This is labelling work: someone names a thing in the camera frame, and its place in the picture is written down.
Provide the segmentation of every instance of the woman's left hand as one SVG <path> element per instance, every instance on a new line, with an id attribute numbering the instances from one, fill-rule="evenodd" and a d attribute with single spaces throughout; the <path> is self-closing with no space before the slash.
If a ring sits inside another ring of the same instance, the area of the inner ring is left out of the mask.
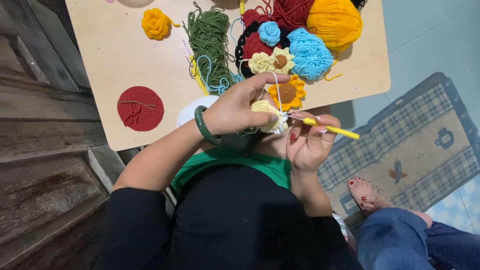
<path id="1" fill-rule="evenodd" d="M 287 83 L 290 76 L 276 74 L 279 84 Z M 278 116 L 270 112 L 250 110 L 250 102 L 256 101 L 266 84 L 275 84 L 270 72 L 257 74 L 228 89 L 204 113 L 205 125 L 213 135 L 237 133 L 251 127 L 260 127 L 277 121 Z"/>
<path id="2" fill-rule="evenodd" d="M 305 111 L 293 112 L 292 116 L 315 119 L 317 126 L 295 120 L 288 136 L 288 160 L 297 172 L 316 172 L 330 153 L 336 137 L 336 133 L 327 132 L 325 126 L 340 127 L 340 120 L 330 114 L 315 117 Z"/>

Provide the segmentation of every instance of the plaid mat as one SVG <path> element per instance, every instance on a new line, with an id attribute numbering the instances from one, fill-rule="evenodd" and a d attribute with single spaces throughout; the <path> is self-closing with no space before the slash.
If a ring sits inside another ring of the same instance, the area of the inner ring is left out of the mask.
<path id="1" fill-rule="evenodd" d="M 398 207 L 426 211 L 480 173 L 480 138 L 452 80 L 435 73 L 335 143 L 318 176 L 347 224 L 362 214 L 353 176 Z"/>

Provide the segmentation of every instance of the table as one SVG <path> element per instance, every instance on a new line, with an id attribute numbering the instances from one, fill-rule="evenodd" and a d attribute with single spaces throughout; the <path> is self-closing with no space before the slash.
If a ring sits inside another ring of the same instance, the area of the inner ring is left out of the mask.
<path id="1" fill-rule="evenodd" d="M 230 22 L 240 16 L 236 0 L 215 1 L 228 3 L 227 8 L 232 8 L 225 11 Z M 142 8 L 109 2 L 66 0 L 108 144 L 119 151 L 151 144 L 173 131 L 179 111 L 203 93 L 190 77 L 183 55 L 182 39 L 188 41 L 185 30 L 173 27 L 168 38 L 157 41 L 147 38 L 141 28 L 143 12 L 155 7 L 181 24 L 187 20 L 188 12 L 195 10 L 192 1 L 155 0 Z M 214 4 L 211 0 L 197 0 L 197 3 L 204 11 Z M 245 9 L 260 4 L 263 5 L 261 0 L 249 0 Z M 339 73 L 343 76 L 306 85 L 304 110 L 383 93 L 390 88 L 382 2 L 368 1 L 361 16 L 361 37 L 340 53 L 339 63 L 330 72 L 330 76 Z M 238 38 L 241 33 L 241 24 L 237 22 L 233 36 Z M 228 49 L 234 54 L 231 39 Z M 230 69 L 236 71 L 234 63 L 230 63 Z M 132 86 L 146 86 L 163 100 L 163 120 L 151 131 L 137 132 L 125 127 L 118 116 L 117 100 Z"/>

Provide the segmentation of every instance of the tiled floor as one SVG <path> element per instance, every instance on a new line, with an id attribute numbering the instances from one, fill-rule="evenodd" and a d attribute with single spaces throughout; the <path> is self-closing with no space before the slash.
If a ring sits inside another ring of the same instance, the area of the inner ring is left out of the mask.
<path id="1" fill-rule="evenodd" d="M 452 78 L 480 128 L 480 0 L 383 0 L 382 4 L 391 88 L 385 94 L 335 104 L 332 113 L 352 130 L 440 71 Z M 436 221 L 480 234 L 480 175 L 427 213 Z"/>

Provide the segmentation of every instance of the brown crochet center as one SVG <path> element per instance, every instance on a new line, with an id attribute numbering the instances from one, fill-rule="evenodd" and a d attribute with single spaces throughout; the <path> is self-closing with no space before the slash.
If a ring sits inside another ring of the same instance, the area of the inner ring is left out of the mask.
<path id="1" fill-rule="evenodd" d="M 297 89 L 292 84 L 282 84 L 278 90 L 280 90 L 282 104 L 290 103 L 297 94 Z"/>
<path id="2" fill-rule="evenodd" d="M 273 63 L 273 66 L 276 69 L 282 69 L 284 66 L 287 65 L 287 58 L 285 55 L 276 55 L 276 61 Z"/>

